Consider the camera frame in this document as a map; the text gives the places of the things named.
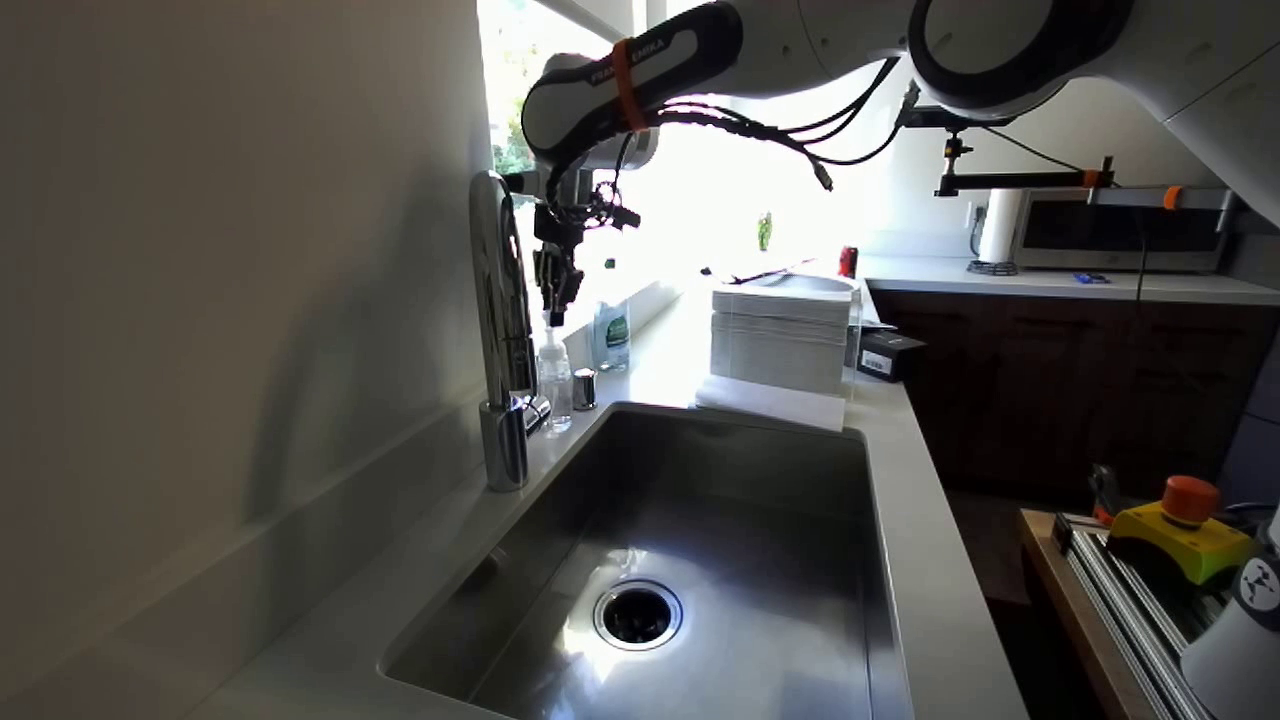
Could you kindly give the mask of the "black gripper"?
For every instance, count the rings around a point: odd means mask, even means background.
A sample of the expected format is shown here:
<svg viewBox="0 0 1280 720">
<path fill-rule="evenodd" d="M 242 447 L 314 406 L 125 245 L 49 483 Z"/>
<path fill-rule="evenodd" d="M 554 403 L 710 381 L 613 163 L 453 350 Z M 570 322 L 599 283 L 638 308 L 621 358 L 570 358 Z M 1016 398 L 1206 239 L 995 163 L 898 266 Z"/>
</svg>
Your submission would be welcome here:
<svg viewBox="0 0 1280 720">
<path fill-rule="evenodd" d="M 543 301 L 543 322 L 561 328 L 567 316 L 582 270 L 576 266 L 576 249 L 594 226 L 635 226 L 638 213 L 622 205 L 621 180 L 594 180 L 589 167 L 570 167 L 543 201 L 537 215 L 537 286 Z"/>
</svg>

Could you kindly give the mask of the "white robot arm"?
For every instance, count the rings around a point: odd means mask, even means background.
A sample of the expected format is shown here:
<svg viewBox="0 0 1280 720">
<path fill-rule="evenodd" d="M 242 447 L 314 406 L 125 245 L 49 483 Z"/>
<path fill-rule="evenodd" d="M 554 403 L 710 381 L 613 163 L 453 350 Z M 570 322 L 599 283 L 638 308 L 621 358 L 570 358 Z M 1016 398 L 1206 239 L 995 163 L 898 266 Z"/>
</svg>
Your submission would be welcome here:
<svg viewBox="0 0 1280 720">
<path fill-rule="evenodd" d="M 663 120 L 702 124 L 702 111 L 677 111 L 678 95 L 784 95 L 894 54 L 973 124 L 1105 77 L 1280 220 L 1280 0 L 707 0 L 599 61 L 554 54 L 528 87 L 519 132 L 540 163 L 543 320 L 561 322 L 576 301 L 582 225 L 615 215 L 576 191 L 599 143 Z"/>
</svg>

